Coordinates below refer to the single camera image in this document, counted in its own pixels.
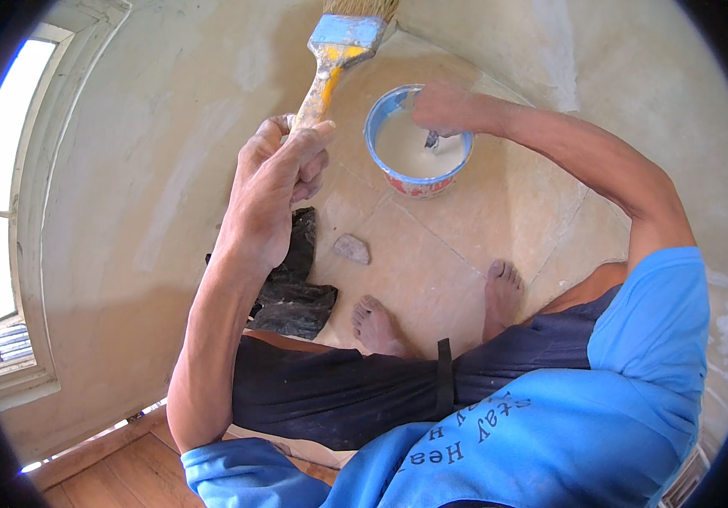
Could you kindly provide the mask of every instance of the paintbrush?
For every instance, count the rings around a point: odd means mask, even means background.
[[[399,0],[325,0],[308,48],[316,57],[316,77],[293,120],[293,128],[313,127],[327,114],[329,100],[350,67],[375,56]]]

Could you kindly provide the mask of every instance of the left hand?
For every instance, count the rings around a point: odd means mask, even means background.
[[[268,118],[239,150],[237,172],[215,253],[241,249],[266,274],[279,266],[291,243],[291,205],[316,195],[329,164],[326,147],[335,123],[291,132],[293,115]],[[284,144],[283,136],[290,134]]]

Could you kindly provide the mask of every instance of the right hand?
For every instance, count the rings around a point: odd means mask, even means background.
[[[412,121],[442,137],[468,131],[472,99],[473,94],[459,86],[434,81],[424,86],[415,97]]]

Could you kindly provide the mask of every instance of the man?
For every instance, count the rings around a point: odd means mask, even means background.
[[[291,204],[318,191],[335,127],[280,146],[286,119],[269,119],[240,151],[169,386],[187,482],[209,506],[656,505],[696,439],[709,324],[703,261],[671,180],[594,125],[446,84],[425,87],[412,117],[552,159],[632,218],[628,262],[603,265],[522,325],[511,322],[521,278],[495,262],[484,343],[453,363],[445,348],[440,362],[412,358],[371,297],[352,324],[379,354],[242,337],[288,251]],[[232,422],[363,447],[330,489],[268,442],[219,442]]]

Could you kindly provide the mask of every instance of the shirt sleeve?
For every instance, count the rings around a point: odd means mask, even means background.
[[[181,458],[186,482],[208,508],[315,507],[329,486],[299,471],[257,437],[201,446]]]
[[[700,250],[659,250],[635,267],[595,323],[587,346],[590,366],[699,401],[709,319]]]

